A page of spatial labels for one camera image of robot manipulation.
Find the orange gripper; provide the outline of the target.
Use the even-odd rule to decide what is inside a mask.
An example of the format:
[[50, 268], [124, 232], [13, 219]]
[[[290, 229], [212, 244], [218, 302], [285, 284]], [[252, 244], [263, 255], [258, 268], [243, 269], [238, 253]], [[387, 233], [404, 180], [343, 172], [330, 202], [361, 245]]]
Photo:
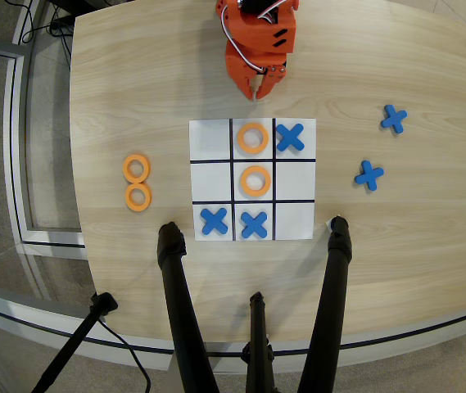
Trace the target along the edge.
[[255, 98], [255, 91], [251, 86], [255, 76], [262, 78], [256, 91], [256, 99], [269, 95], [274, 86], [285, 78], [286, 61], [285, 53], [262, 52], [240, 43], [228, 42], [226, 46], [225, 62], [229, 76], [247, 99]]

